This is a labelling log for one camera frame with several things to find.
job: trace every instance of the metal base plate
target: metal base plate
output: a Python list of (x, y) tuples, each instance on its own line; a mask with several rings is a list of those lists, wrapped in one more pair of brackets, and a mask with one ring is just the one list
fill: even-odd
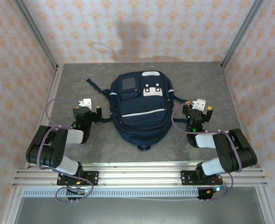
[(187, 171), (182, 170), (181, 171), (181, 180), (182, 185), (222, 185), (222, 179), (219, 180), (218, 175), (211, 175), (207, 176), (206, 178), (202, 179), (202, 181), (199, 181), (198, 177), (196, 176), (195, 171)]
[[(83, 178), (89, 180), (93, 183), (94, 186), (98, 185), (99, 172), (98, 171), (83, 171)], [(79, 180), (73, 179), (62, 174), (58, 175), (57, 186), (89, 186), (90, 184), (84, 181), (81, 181), (80, 184), (77, 184)]]

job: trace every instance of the gray countertop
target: gray countertop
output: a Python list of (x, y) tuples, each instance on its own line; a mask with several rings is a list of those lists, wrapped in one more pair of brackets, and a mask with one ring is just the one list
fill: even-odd
[[(240, 127), (225, 76), (218, 62), (177, 63), (97, 63), (67, 64), (63, 67), (57, 97), (76, 100), (91, 98), (93, 110), (102, 106), (104, 118), (109, 118), (109, 102), (94, 90), (90, 78), (101, 89), (110, 89), (112, 81), (121, 74), (138, 70), (159, 70), (172, 81), (175, 95), (193, 100), (205, 99), (213, 107), (213, 115), (205, 130), (228, 130)], [(74, 121), (70, 102), (56, 101), (51, 118), (61, 125)], [(181, 110), (176, 118), (184, 118)], [(178, 124), (182, 129), (185, 124)], [(82, 163), (88, 162), (142, 162), (142, 161), (198, 161), (217, 156), (214, 149), (193, 148), (184, 133), (171, 127), (165, 138), (146, 152), (124, 141), (112, 122), (92, 124), (87, 143), (67, 145), (65, 155)]]

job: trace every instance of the wall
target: wall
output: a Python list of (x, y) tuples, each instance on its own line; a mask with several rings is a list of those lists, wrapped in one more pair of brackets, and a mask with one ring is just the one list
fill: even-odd
[(222, 61), (254, 0), (24, 0), (57, 63)]
[(0, 219), (24, 168), (53, 70), (12, 0), (0, 0)]
[(241, 125), (275, 192), (275, 0), (265, 1), (226, 77)]

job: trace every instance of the navy blue backpack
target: navy blue backpack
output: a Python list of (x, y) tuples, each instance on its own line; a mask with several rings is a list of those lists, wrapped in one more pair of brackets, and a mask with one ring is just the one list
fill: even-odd
[(171, 81), (160, 71), (120, 75), (110, 92), (102, 91), (90, 79), (87, 82), (109, 99), (116, 129), (140, 150), (149, 150), (164, 138), (171, 127), (174, 98), (184, 101), (174, 96)]

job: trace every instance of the floral wallpaper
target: floral wallpaper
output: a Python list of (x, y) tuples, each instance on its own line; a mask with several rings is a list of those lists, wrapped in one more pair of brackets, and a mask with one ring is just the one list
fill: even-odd
[(57, 63), (222, 61), (254, 0), (24, 0)]
[(275, 0), (265, 1), (226, 77), (241, 125), (275, 194)]
[(24, 168), (53, 69), (12, 0), (0, 0), (0, 220)]

